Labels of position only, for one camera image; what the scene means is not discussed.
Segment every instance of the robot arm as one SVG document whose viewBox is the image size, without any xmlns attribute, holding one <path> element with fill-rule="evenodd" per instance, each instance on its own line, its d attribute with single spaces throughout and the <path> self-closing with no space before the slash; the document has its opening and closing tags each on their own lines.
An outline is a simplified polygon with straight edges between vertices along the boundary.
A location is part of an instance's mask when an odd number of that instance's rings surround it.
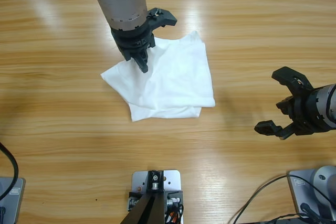
<svg viewBox="0 0 336 224">
<path fill-rule="evenodd" d="M 284 129 L 272 120 L 259 122 L 255 131 L 284 140 L 290 135 L 310 135 L 336 129 L 336 84 L 313 88 L 307 77 L 288 67 L 273 72 L 272 78 L 287 86 L 292 96 L 277 107 L 293 120 Z"/>
<path fill-rule="evenodd" d="M 98 3 L 125 60 L 133 58 L 146 73 L 147 49 L 155 47 L 152 31 L 160 26 L 174 26 L 176 18 L 158 8 L 148 12 L 146 0 L 98 0 Z"/>
</svg>

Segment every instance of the metal base plate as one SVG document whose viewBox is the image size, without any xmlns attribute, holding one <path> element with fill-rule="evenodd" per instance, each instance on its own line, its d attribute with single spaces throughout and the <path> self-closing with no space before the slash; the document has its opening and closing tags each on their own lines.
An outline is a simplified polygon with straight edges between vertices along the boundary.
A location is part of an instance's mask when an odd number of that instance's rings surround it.
<svg viewBox="0 0 336 224">
<path fill-rule="evenodd" d="M 0 194 L 8 188 L 12 179 L 0 177 Z M 13 189 L 0 201 L 0 206 L 6 208 L 3 224 L 14 224 L 17 222 L 25 184 L 26 181 L 24 178 L 18 178 Z"/>
<path fill-rule="evenodd" d="M 181 191 L 181 174 L 178 170 L 164 170 L 165 177 L 163 182 L 163 189 L 165 191 Z M 147 187 L 148 171 L 135 172 L 132 176 L 132 192 L 144 193 Z"/>
<path fill-rule="evenodd" d="M 293 170 L 289 174 L 299 176 L 312 183 L 312 177 L 315 171 L 315 169 Z M 305 183 L 302 179 L 290 177 L 289 180 L 289 185 L 291 187 L 292 195 L 296 204 L 295 207 L 299 212 L 303 212 L 300 208 L 302 203 L 307 203 L 314 212 L 323 217 L 326 216 L 326 212 L 335 212 L 334 209 L 326 209 L 325 207 L 323 207 L 316 199 L 312 187 Z"/>
</svg>

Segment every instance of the white cloth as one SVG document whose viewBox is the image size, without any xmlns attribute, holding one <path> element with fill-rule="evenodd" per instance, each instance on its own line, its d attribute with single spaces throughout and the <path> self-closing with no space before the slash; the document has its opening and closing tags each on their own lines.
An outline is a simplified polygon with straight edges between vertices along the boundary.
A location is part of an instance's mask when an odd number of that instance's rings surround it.
<svg viewBox="0 0 336 224">
<path fill-rule="evenodd" d="M 197 32 L 180 40 L 155 38 L 148 49 L 148 72 L 132 59 L 101 74 L 128 103 L 132 121 L 196 118 L 215 100 L 205 44 Z"/>
</svg>

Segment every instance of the wood grain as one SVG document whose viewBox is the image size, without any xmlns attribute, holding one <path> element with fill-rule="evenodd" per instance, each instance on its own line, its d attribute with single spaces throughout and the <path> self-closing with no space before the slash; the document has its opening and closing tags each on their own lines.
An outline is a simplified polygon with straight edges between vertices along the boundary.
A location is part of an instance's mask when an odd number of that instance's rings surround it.
<svg viewBox="0 0 336 224">
<path fill-rule="evenodd" d="M 228 223 L 259 185 L 293 169 L 336 165 L 335 133 L 258 135 L 286 124 L 288 66 L 335 83 L 335 0 L 147 0 L 169 9 L 178 39 L 207 46 L 216 107 L 198 119 L 132 123 L 100 73 L 123 60 L 96 0 L 0 0 L 0 141 L 27 184 L 19 223 L 119 223 L 136 170 L 178 169 L 185 223 Z M 1 156 L 0 174 L 11 176 Z M 288 183 L 263 191 L 240 222 L 294 212 Z"/>
</svg>

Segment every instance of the black cable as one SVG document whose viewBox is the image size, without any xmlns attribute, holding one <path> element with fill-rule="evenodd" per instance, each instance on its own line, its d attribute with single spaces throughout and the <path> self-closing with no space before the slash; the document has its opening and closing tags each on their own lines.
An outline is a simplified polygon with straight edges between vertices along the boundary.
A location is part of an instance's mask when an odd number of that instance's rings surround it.
<svg viewBox="0 0 336 224">
<path fill-rule="evenodd" d="M 184 211 L 183 204 L 178 204 L 178 206 L 171 207 L 170 210 L 167 211 L 167 213 L 166 213 L 165 223 L 166 224 L 173 224 L 173 223 L 174 224 L 181 224 L 183 211 Z"/>
<path fill-rule="evenodd" d="M 10 192 L 10 190 L 14 187 L 15 183 L 17 182 L 17 178 L 19 175 L 19 167 L 17 165 L 17 162 L 14 156 L 10 153 L 10 151 L 2 143 L 0 143 L 0 151 L 2 151 L 8 157 L 8 159 L 10 160 L 14 168 L 13 180 L 11 184 L 9 185 L 9 187 L 4 191 L 4 193 L 1 194 L 0 200 L 2 200 L 3 198 L 6 197 L 6 195 Z"/>
<path fill-rule="evenodd" d="M 274 223 L 275 221 L 277 221 L 278 219 L 282 219 L 282 218 L 285 218 L 285 217 L 294 217 L 294 216 L 300 216 L 300 217 L 308 217 L 308 215 L 306 214 L 301 214 L 301 213 L 296 213 L 296 214 L 288 214 L 288 215 L 281 215 L 277 218 L 274 218 L 273 220 L 270 220 L 270 221 L 267 221 L 265 224 L 271 224 L 271 223 Z"/>
<path fill-rule="evenodd" d="M 299 176 L 296 175 L 283 175 L 280 176 L 278 178 L 275 178 L 273 180 L 271 180 L 270 182 L 264 184 L 262 187 L 260 187 L 251 197 L 250 199 L 245 203 L 245 205 L 242 207 L 241 211 L 239 212 L 239 214 L 237 215 L 236 219 L 234 220 L 233 224 L 237 223 L 237 220 L 239 219 L 239 217 L 243 214 L 243 212 L 245 211 L 245 209 L 248 207 L 248 205 L 251 203 L 251 201 L 258 195 L 258 193 L 260 193 L 260 191 L 262 191 L 265 187 L 267 187 L 268 185 L 272 184 L 275 181 L 278 181 L 282 178 L 288 178 L 288 177 L 294 177 L 294 178 L 299 178 L 302 179 L 304 182 L 306 182 L 308 185 L 310 185 L 312 188 L 314 188 L 319 194 L 321 194 L 331 205 L 332 207 L 336 208 L 336 204 L 333 203 L 326 195 L 324 195 L 319 189 L 317 189 L 312 183 L 310 183 L 309 181 L 307 181 L 304 178 L 301 178 Z"/>
</svg>

